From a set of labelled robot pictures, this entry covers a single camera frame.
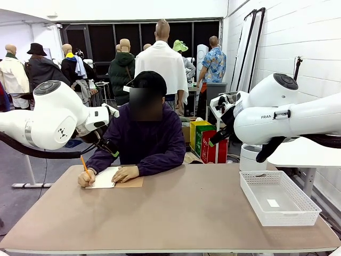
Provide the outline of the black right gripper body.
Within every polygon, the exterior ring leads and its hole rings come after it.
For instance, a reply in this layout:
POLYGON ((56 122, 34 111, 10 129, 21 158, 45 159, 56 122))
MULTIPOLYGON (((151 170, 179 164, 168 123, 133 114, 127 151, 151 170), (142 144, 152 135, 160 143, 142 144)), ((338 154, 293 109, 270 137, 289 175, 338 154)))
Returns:
POLYGON ((228 131, 234 131, 234 128, 233 128, 234 120, 235 120, 234 109, 235 109, 235 106, 230 107, 221 116, 221 121, 225 124, 225 128, 228 131))

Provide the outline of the person's left hand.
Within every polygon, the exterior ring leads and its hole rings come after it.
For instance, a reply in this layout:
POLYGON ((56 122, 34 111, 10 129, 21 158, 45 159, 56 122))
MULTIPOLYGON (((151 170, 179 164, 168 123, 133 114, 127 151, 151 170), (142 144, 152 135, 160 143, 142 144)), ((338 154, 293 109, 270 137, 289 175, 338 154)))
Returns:
POLYGON ((111 182, 114 183, 124 183, 130 179, 137 178, 140 175, 137 166, 120 166, 118 171, 114 174, 111 182))

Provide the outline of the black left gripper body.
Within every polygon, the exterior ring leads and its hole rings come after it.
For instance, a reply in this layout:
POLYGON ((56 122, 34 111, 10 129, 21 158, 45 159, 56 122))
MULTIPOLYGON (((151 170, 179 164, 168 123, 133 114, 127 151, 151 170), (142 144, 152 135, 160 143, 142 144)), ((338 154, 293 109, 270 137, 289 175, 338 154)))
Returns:
POLYGON ((81 136, 80 138, 89 144, 94 144, 97 146, 106 146, 108 144, 108 140, 103 137, 106 129, 105 128, 97 128, 94 131, 91 131, 87 135, 81 136))

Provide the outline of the person's right hand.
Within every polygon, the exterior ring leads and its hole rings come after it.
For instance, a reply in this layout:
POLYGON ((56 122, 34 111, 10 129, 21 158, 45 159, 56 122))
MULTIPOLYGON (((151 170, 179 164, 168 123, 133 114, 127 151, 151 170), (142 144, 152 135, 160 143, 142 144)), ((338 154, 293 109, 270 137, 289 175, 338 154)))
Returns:
POLYGON ((92 168, 87 169, 87 171, 83 171, 78 176, 78 184, 83 187, 89 187, 95 182, 96 171, 92 168))

